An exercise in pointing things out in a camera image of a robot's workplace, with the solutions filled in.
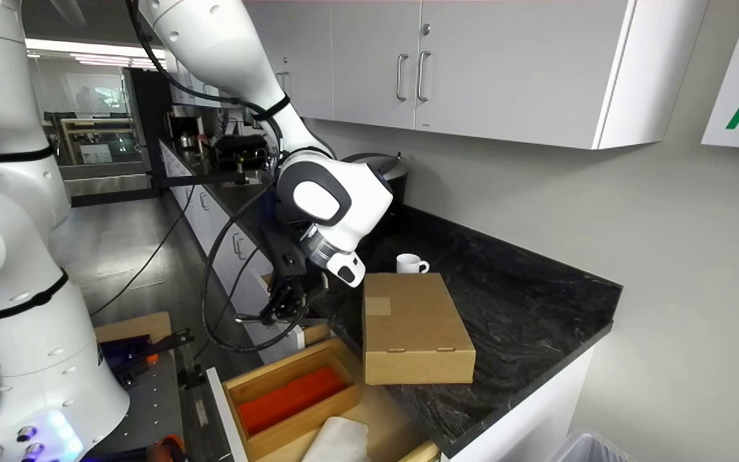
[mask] granite countertop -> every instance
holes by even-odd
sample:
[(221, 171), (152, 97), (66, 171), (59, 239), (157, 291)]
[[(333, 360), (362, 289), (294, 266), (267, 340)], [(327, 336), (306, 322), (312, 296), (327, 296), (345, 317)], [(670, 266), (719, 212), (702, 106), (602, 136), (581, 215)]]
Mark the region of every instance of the granite countertop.
[[(241, 189), (208, 183), (208, 190), (229, 213), (245, 203)], [(258, 212), (252, 209), (241, 218), (253, 235)], [(605, 336), (621, 298), (610, 281), (408, 206), (394, 206), (359, 246), (368, 273), (393, 273), (401, 253), (444, 276), (476, 349), (472, 386), (388, 387), (448, 457)], [(362, 349), (362, 291), (333, 285), (317, 312)]]

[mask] open drawer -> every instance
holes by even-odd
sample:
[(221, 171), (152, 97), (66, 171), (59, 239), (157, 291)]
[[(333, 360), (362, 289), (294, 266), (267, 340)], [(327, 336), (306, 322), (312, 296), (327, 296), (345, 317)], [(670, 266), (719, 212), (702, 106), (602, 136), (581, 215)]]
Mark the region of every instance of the open drawer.
[[(288, 384), (298, 384), (320, 371), (333, 373), (343, 387), (267, 430), (245, 431), (241, 413), (243, 403), (253, 403), (267, 393), (284, 390)], [(221, 384), (216, 371), (208, 371), (208, 384), (236, 462), (265, 461), (270, 453), (289, 444), (291, 440), (316, 431), (327, 416), (342, 416), (362, 400), (359, 364), (338, 340), (326, 340), (291, 357), (225, 384)]]

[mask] kitchen counter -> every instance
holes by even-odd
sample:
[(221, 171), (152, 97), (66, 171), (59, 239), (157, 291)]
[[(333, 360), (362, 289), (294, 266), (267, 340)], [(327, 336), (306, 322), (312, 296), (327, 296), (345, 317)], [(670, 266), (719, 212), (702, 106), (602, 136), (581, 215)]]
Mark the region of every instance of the kitchen counter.
[[(204, 165), (189, 171), (212, 178)], [(261, 190), (222, 180), (204, 189), (229, 213)], [(241, 213), (239, 227), (253, 239), (261, 212), (265, 200)], [(368, 273), (393, 273), (401, 253), (420, 255), (444, 276), (476, 349), (472, 386), (388, 387), (448, 457), (605, 336), (621, 298), (610, 281), (408, 206), (394, 206), (359, 250)], [(317, 312), (362, 349), (362, 291), (333, 285)]]

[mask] white mug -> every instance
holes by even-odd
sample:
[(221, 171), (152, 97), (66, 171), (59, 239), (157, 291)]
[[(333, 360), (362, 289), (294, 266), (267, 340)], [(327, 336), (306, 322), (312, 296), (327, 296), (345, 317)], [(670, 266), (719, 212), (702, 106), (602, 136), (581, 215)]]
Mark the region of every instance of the white mug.
[(397, 255), (394, 258), (394, 273), (401, 273), (401, 276), (424, 276), (424, 273), (427, 273), (427, 262), (420, 259), (419, 255)]

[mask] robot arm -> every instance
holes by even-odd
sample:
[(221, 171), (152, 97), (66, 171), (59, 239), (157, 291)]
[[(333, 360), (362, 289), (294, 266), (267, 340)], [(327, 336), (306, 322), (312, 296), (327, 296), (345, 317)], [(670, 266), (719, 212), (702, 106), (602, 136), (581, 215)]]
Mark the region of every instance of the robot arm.
[(312, 223), (299, 239), (306, 258), (357, 289), (365, 266), (357, 244), (377, 227), (393, 194), (366, 165), (330, 160), (288, 103), (241, 0), (141, 0), (158, 42), (203, 82), (265, 108), (279, 128), (277, 198)]

